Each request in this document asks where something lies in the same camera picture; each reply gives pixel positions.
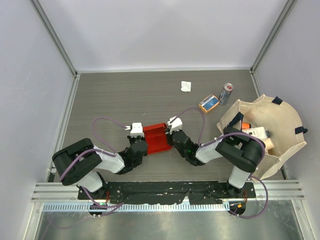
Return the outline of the red paper box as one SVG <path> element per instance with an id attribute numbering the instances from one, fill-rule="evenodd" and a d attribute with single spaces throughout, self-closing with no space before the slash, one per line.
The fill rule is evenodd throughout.
<path id="1" fill-rule="evenodd" d="M 142 129 L 148 145 L 147 155 L 162 153 L 172 149 L 172 146 L 168 144 L 166 136 L 167 125 L 165 123 L 144 126 Z"/>

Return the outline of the white paper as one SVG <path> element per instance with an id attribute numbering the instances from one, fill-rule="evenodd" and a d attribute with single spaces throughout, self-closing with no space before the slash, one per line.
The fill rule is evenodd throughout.
<path id="1" fill-rule="evenodd" d="M 191 92 L 192 83 L 189 81 L 181 81 L 181 88 L 182 92 Z"/>

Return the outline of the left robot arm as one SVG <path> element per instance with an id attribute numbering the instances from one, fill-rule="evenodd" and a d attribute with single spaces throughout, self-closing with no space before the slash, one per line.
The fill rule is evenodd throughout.
<path id="1" fill-rule="evenodd" d="M 127 137 L 130 146 L 125 150 L 111 153 L 96 147 L 90 138 L 73 143 L 52 156 L 52 162 L 64 186 L 76 184 L 84 194 L 100 200 L 108 190 L 106 181 L 96 170 L 107 170 L 124 175 L 142 164 L 147 155 L 145 137 Z"/>

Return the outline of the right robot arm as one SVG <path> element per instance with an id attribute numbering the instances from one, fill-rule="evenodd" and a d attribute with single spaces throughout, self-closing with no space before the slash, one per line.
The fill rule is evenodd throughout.
<path id="1" fill-rule="evenodd" d="M 226 183 L 226 193 L 233 198 L 244 191 L 244 185 L 265 156 L 265 143 L 233 127 L 214 140 L 196 144 L 183 130 L 167 131 L 168 144 L 173 146 L 193 166 L 203 166 L 210 161 L 225 158 L 233 164 Z"/>

